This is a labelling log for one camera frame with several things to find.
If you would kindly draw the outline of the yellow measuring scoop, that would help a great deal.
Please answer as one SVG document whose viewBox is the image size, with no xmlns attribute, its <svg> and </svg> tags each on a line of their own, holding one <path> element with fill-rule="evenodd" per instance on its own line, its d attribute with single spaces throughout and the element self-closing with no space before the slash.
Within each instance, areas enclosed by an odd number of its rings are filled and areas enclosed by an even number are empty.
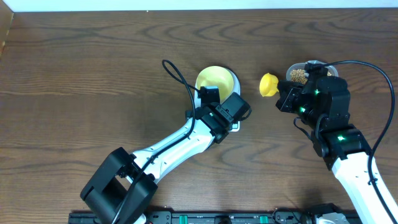
<svg viewBox="0 0 398 224">
<path fill-rule="evenodd" d="M 278 87 L 277 87 L 278 83 L 279 83 L 279 79 L 275 75 L 266 73 L 261 78 L 261 81 L 259 84 L 259 91 L 260 91 L 261 96 L 263 96 L 263 97 L 274 96 L 277 92 L 279 92 Z"/>
</svg>

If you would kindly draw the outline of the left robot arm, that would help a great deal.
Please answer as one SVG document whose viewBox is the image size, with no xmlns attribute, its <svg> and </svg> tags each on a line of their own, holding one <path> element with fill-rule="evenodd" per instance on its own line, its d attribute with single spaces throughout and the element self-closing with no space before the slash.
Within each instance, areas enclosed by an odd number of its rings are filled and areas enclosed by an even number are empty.
<svg viewBox="0 0 398 224">
<path fill-rule="evenodd" d="M 215 119 L 220 107 L 219 89 L 203 86 L 197 97 L 201 105 L 178 131 L 132 153 L 119 147 L 99 166 L 80 197 L 101 223 L 145 223 L 144 211 L 159 181 L 214 143 L 217 128 L 209 127 L 203 117 Z"/>
</svg>

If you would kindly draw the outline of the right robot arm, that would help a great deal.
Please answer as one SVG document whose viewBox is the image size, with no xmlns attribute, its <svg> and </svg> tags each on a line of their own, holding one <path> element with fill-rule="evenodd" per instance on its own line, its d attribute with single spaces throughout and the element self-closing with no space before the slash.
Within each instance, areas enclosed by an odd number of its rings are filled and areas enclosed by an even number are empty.
<svg viewBox="0 0 398 224">
<path fill-rule="evenodd" d="M 282 112 L 295 113 L 312 128 L 310 139 L 328 170 L 333 172 L 363 223 L 397 223 L 397 204 L 371 158 L 371 147 L 349 123 L 347 82 L 325 76 L 306 84 L 281 81 L 276 103 Z"/>
</svg>

